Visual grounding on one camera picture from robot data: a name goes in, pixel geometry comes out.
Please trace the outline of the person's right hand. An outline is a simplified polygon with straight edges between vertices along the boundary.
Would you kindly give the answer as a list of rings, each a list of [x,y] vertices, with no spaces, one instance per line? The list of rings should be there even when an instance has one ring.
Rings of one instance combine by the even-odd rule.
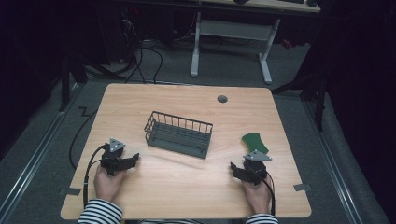
[[[254,214],[270,214],[272,194],[269,186],[272,184],[269,178],[255,186],[253,183],[242,181],[242,186],[246,192],[247,202]]]

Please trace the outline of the aluminium floor rail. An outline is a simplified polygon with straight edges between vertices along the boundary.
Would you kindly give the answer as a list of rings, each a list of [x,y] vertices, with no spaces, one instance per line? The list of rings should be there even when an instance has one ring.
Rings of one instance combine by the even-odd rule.
[[[353,201],[347,183],[336,164],[334,156],[331,152],[330,145],[327,142],[324,133],[318,128],[318,125],[316,124],[314,107],[307,102],[303,102],[303,107],[318,138],[328,172],[330,174],[338,198],[340,199],[340,202],[344,208],[349,223],[362,224],[361,215],[357,209],[356,204]]]
[[[69,89],[69,101],[61,106],[62,89],[58,85],[50,99],[29,119],[20,137],[0,161],[0,224],[6,224],[11,217],[47,155],[70,105],[83,88],[84,84],[73,84]]]

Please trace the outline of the black metal stand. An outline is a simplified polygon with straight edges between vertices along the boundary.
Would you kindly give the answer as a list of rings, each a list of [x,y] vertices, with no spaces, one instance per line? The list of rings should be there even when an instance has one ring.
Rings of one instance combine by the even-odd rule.
[[[62,60],[61,111],[65,111],[70,101],[70,77],[73,77],[74,80],[79,84],[85,84],[88,81],[88,76],[85,72],[82,57],[75,53],[65,54]]]
[[[280,94],[281,92],[301,89],[300,99],[302,101],[316,101],[316,109],[314,113],[314,122],[317,128],[322,132],[322,117],[325,108],[325,93],[326,93],[327,78],[325,75],[312,74],[304,77],[298,77],[292,82],[282,85],[274,90],[272,94]]]

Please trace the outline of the person's left hand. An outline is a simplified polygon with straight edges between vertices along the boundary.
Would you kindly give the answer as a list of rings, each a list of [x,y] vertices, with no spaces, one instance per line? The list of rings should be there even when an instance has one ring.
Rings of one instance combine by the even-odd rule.
[[[93,181],[96,197],[112,203],[120,191],[125,175],[126,171],[118,172],[114,176],[109,175],[107,170],[99,165]]]

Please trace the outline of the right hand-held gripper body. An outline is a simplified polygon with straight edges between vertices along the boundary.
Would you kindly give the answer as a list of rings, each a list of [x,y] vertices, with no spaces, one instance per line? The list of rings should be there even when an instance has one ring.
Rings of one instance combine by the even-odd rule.
[[[267,177],[266,166],[264,161],[270,161],[272,158],[266,154],[253,150],[244,156],[244,168],[248,173],[247,182],[259,185]]]

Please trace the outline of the green sponge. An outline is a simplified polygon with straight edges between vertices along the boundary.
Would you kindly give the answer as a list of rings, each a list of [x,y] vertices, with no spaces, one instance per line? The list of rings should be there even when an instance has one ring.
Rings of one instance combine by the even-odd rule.
[[[269,149],[263,143],[261,135],[259,133],[245,134],[242,137],[242,142],[245,144],[249,152],[253,152],[255,150],[263,154],[267,154],[269,152]]]

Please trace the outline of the white-framed wooden desk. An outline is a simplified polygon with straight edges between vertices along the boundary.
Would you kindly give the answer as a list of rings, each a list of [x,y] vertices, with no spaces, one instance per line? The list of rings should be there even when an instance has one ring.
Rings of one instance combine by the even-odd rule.
[[[243,9],[265,9],[270,12],[319,14],[321,8],[317,0],[189,0],[197,7],[219,7],[218,10],[231,7],[241,12]],[[195,14],[194,49],[191,58],[191,76],[199,74],[200,39],[202,35],[229,37],[246,40],[264,41],[263,52],[258,54],[262,76],[266,84],[272,83],[267,57],[273,45],[280,24],[280,17],[275,16],[271,24],[242,21],[234,19],[203,19],[201,12]]]

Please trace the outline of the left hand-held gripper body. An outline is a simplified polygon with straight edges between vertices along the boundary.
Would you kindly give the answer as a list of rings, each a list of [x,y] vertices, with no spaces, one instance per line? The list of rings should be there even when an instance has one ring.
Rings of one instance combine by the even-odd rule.
[[[102,155],[101,166],[106,169],[107,173],[114,176],[119,170],[121,155],[125,145],[117,139],[110,138],[109,143],[105,144],[105,152]]]

